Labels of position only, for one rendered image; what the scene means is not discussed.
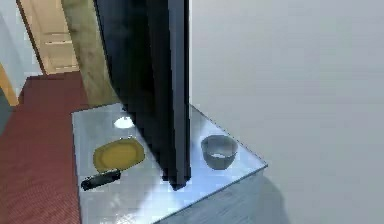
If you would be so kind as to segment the olive green curtain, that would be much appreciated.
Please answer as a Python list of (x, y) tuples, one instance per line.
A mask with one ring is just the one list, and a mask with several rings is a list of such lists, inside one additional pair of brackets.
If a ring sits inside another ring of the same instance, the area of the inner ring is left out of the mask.
[(90, 107), (118, 102), (104, 55), (93, 0), (61, 0)]

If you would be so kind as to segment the pale wooden room door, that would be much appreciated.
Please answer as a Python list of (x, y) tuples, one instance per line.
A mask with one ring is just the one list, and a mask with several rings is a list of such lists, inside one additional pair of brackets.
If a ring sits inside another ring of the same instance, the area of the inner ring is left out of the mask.
[(79, 70), (61, 0), (16, 0), (44, 74)]

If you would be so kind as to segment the silver metal table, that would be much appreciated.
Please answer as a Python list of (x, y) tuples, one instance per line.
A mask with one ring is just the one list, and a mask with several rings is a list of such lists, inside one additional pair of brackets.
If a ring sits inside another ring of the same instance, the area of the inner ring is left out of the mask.
[[(193, 105), (191, 171), (187, 185), (174, 191), (139, 130), (119, 103), (72, 113), (81, 224), (256, 224), (252, 210), (267, 163)], [(234, 161), (224, 170), (203, 158), (203, 140), (219, 135), (214, 147), (234, 140)], [(133, 137), (144, 147), (143, 162), (122, 171), (121, 179), (84, 191), (80, 183), (97, 173), (93, 154), (104, 144)]]

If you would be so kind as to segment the black remote control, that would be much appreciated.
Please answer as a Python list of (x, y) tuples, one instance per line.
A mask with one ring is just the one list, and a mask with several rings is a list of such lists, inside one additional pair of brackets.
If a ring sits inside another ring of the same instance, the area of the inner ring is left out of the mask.
[(89, 176), (81, 182), (81, 188), (84, 191), (112, 183), (121, 178), (121, 171), (118, 169), (108, 170), (99, 174)]

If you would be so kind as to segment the grey bowl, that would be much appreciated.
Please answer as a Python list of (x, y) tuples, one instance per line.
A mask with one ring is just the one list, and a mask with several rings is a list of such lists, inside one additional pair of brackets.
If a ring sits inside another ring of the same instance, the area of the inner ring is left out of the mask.
[(214, 170), (225, 170), (234, 161), (238, 144), (229, 136), (209, 135), (201, 142), (203, 158)]

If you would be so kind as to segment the yellow plate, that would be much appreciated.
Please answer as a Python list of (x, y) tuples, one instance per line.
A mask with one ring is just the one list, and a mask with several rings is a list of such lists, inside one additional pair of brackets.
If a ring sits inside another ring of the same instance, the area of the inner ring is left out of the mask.
[(144, 159), (144, 147), (135, 138), (121, 138), (98, 147), (93, 153), (93, 165), (99, 173), (124, 171)]

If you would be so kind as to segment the black television set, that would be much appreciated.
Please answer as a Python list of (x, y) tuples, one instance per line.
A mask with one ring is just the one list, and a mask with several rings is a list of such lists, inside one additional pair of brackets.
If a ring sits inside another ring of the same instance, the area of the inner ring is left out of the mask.
[(191, 179), (189, 0), (93, 0), (111, 86), (162, 179)]

